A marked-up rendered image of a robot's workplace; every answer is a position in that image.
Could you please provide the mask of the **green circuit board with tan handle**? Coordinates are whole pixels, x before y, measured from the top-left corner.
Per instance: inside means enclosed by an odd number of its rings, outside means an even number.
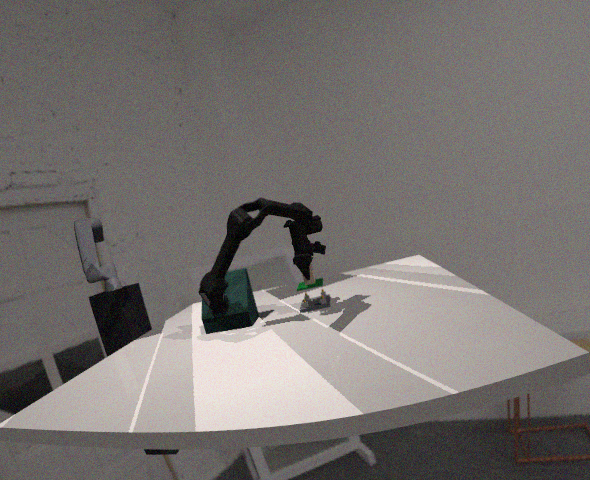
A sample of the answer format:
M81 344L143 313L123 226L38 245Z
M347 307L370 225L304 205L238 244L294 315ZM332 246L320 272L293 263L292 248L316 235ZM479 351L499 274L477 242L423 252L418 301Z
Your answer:
M312 264L309 265L309 268L310 268L310 280L307 280L304 277L304 275L302 274L304 282L299 283L299 286L297 288L297 292L323 286L323 278L315 280Z

